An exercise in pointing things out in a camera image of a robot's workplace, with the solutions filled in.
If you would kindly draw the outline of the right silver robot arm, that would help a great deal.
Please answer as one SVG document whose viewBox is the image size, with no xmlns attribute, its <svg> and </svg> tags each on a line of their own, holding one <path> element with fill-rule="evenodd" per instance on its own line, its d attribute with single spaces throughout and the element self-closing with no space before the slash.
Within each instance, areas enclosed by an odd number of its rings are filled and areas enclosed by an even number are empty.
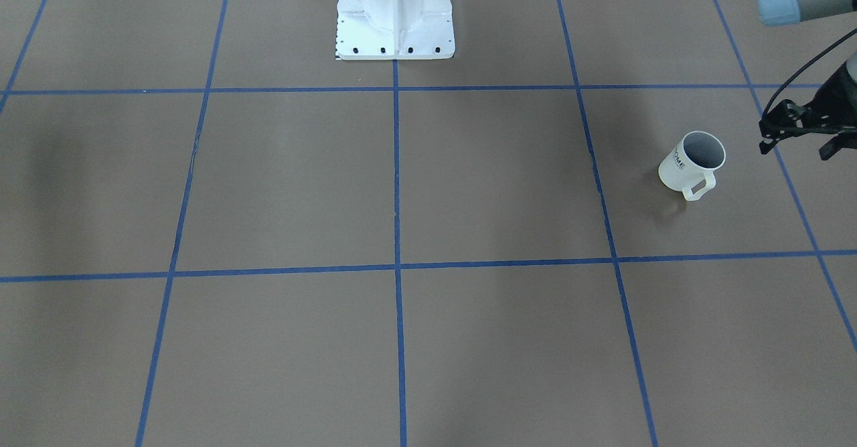
<svg viewBox="0 0 857 447">
<path fill-rule="evenodd" d="M 856 0 L 758 0 L 760 20 L 769 27 L 838 16 L 854 12 L 855 8 Z M 763 138 L 759 143 L 761 154 L 767 155 L 781 141 L 801 138 L 806 134 L 830 136 L 830 140 L 818 149 L 818 155 L 823 161 L 832 159 L 842 149 L 856 148 L 855 56 L 844 61 L 805 105 L 792 100 L 778 100 L 778 96 L 803 72 L 854 36 L 854 30 L 845 33 L 799 67 L 772 94 L 759 121 L 760 136 Z"/>
</svg>

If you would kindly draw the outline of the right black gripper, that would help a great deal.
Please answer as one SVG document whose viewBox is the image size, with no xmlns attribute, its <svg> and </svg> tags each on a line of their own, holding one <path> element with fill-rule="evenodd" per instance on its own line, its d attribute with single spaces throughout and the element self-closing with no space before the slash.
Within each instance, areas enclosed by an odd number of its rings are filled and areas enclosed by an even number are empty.
<svg viewBox="0 0 857 447">
<path fill-rule="evenodd" d="M 783 100 L 765 112 L 759 121 L 759 151 L 767 155 L 785 139 L 820 133 L 821 129 L 839 134 L 818 149 L 822 161 L 832 159 L 842 149 L 857 149 L 855 59 L 846 60 L 824 81 L 813 97 L 813 111 L 792 100 Z"/>
</svg>

